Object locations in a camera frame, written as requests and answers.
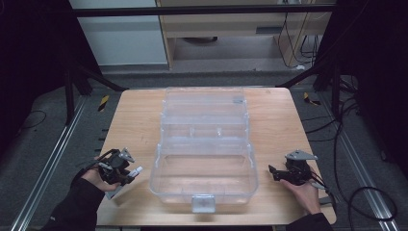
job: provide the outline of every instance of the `metal rail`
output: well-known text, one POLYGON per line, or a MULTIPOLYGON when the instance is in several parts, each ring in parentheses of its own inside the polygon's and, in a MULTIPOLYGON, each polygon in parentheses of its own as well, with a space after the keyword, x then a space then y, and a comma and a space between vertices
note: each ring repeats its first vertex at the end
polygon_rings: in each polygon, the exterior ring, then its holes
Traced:
POLYGON ((38 178, 38 181, 34 185, 23 208, 21 209, 17 218, 14 220, 11 228, 12 231, 24 231, 27 228, 39 204, 39 201, 41 200, 45 189, 47 188, 47 185, 55 169, 57 168, 58 162, 64 154, 65 147, 75 129, 75 126, 78 123, 79 118, 81 117, 82 111, 84 110, 87 98, 87 96, 81 96, 79 98, 79 102, 75 110, 75 117, 68 125, 64 127, 64 130, 60 138, 58 139, 51 156, 45 164, 44 170, 42 171, 41 175, 38 178))
MULTIPOLYGON (((330 107, 329 107, 330 105, 329 99, 327 99, 326 96, 324 96, 324 94, 322 93, 319 93, 319 98, 322 99, 321 102, 324 105, 327 113, 333 116, 331 113, 330 107)), ((356 178, 360 186, 361 187, 365 187, 365 186, 375 187, 375 183, 372 180, 370 173, 367 171, 367 168, 364 166, 363 162, 359 158, 359 155, 357 151, 355 150, 351 140, 349 139, 345 129, 343 129, 343 131, 339 135, 339 139, 340 139, 340 144, 344 148, 344 153, 347 159, 349 160, 351 167, 353 168, 353 171, 356 175, 356 178)), ((373 212, 378 218, 389 218, 392 215, 383 196, 379 192, 365 191, 364 194, 373 212)), ((395 220, 379 221, 379 224, 384 231, 399 231, 399 228, 395 220)))

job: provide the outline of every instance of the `hand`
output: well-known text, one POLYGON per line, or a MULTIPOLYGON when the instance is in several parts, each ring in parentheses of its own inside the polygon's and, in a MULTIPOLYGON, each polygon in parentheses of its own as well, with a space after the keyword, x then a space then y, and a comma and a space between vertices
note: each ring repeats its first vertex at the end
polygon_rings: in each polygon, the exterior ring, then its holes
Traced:
POLYGON ((116 188, 120 185, 120 183, 115 183, 109 185, 108 183, 104 182, 99 174, 98 168, 91 168, 84 175, 81 176, 91 182, 96 188, 98 188, 102 192, 110 192, 115 191, 116 188))
POLYGON ((319 203, 319 192, 311 182, 306 182, 303 185, 296 186, 286 180, 280 180, 281 184, 290 190, 296 197, 297 202, 309 214, 321 213, 319 203))

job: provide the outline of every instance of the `wooden table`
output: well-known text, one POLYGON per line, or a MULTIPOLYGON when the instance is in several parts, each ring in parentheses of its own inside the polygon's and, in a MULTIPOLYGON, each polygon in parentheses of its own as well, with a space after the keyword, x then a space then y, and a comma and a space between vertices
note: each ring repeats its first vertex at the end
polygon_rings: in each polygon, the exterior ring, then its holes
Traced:
MULTIPOLYGON (((127 90, 122 93, 102 153, 128 147, 136 159, 128 169, 143 172, 114 199, 104 199, 98 225, 279 225, 302 217, 291 192, 273 181, 268 165, 285 169, 285 155, 301 149, 312 153, 287 89, 245 88, 250 140, 255 150, 259 188, 245 205, 217 205, 214 214, 193 214, 190 204, 164 204, 149 190, 150 171, 160 140, 160 112, 165 89, 127 90)), ((315 161, 308 161, 319 174, 315 161)), ((326 196, 320 191, 320 197, 326 196)), ((331 206, 322 207, 328 220, 336 220, 331 206)))

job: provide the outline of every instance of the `sleeve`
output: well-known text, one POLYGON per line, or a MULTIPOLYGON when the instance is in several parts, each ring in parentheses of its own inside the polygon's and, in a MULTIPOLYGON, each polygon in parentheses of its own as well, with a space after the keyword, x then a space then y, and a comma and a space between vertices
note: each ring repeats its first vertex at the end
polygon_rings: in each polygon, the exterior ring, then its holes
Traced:
POLYGON ((92 183, 79 178, 41 230, 95 230, 96 212, 104 195, 92 183))
POLYGON ((314 214, 314 215, 307 215, 303 218, 300 218, 288 226, 286 226, 287 231, 299 231, 305 230, 305 227, 308 227, 307 230, 314 230, 314 231, 332 231, 333 228, 331 227, 329 221, 324 216, 323 213, 314 214))

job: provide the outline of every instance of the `clear plastic container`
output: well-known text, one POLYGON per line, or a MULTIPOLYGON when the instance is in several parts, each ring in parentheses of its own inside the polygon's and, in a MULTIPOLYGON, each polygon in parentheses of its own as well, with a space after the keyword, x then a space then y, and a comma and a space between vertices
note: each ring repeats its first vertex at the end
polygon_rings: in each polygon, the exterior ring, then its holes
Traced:
POLYGON ((242 89, 167 89, 150 190, 165 203, 244 204, 258 188, 242 89))

